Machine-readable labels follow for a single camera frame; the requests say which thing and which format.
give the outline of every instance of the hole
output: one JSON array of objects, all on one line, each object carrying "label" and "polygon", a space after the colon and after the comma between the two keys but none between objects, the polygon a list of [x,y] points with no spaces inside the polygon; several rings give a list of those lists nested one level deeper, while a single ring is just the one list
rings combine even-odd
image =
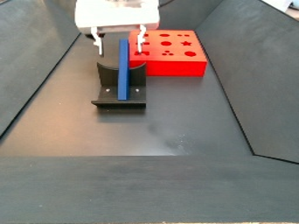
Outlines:
[{"label": "hole", "polygon": [[190,56],[190,57],[194,57],[194,56],[196,56],[196,52],[186,52],[184,55]]},{"label": "hole", "polygon": [[174,54],[170,51],[164,51],[163,56],[174,56]]},{"label": "hole", "polygon": [[182,42],[182,44],[183,44],[184,46],[191,46],[191,45],[192,45],[192,42],[184,41],[184,42]]},{"label": "hole", "polygon": [[170,41],[164,41],[164,42],[162,42],[162,45],[163,46],[170,46],[172,44],[172,42],[170,42]]},{"label": "hole", "polygon": [[[138,43],[135,43],[138,45]],[[144,42],[143,45],[150,46],[150,42]]]},{"label": "hole", "polygon": [[139,52],[135,52],[135,55],[138,56],[138,55],[146,55],[146,56],[148,56],[150,55],[150,52],[142,52],[142,53],[139,53]]}]

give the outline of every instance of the blue bar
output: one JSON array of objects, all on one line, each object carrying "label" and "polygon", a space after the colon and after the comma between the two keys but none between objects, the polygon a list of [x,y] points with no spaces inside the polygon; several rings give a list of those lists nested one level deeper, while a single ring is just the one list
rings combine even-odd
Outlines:
[{"label": "blue bar", "polygon": [[119,40],[119,71],[118,71],[118,99],[120,101],[128,100],[128,79],[130,79],[130,47],[128,40]]}]

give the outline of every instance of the black surface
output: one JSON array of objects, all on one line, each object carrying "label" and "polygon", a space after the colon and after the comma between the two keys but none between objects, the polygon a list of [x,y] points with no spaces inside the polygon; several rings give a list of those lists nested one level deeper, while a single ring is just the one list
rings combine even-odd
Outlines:
[{"label": "black surface", "polygon": [[0,136],[79,36],[52,1],[0,6]]},{"label": "black surface", "polygon": [[299,162],[299,23],[226,0],[196,30],[258,155]]},{"label": "black surface", "polygon": [[1,222],[299,221],[299,166],[224,148],[218,156],[0,158],[0,179]]},{"label": "black surface", "polygon": [[299,166],[251,155],[211,67],[99,113],[98,53],[80,37],[1,139],[0,222],[298,222]]},{"label": "black surface", "polygon": [[204,78],[148,77],[144,112],[102,111],[90,103],[102,60],[80,36],[1,139],[0,156],[250,154],[210,66]]}]

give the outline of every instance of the black base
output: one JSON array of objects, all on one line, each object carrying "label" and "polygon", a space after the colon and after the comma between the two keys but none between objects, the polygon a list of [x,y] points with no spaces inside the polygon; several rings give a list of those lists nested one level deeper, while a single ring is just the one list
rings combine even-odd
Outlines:
[{"label": "black base", "polygon": [[98,100],[91,103],[103,109],[146,108],[146,64],[130,70],[130,99],[118,99],[118,69],[98,63],[100,91]]}]

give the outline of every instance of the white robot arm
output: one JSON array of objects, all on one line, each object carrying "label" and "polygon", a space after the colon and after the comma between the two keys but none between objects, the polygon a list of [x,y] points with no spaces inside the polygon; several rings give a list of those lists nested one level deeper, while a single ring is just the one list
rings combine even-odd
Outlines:
[{"label": "white robot arm", "polygon": [[78,0],[75,22],[84,34],[94,36],[99,54],[103,54],[102,34],[139,29],[138,51],[146,41],[146,30],[159,26],[159,0]]}]

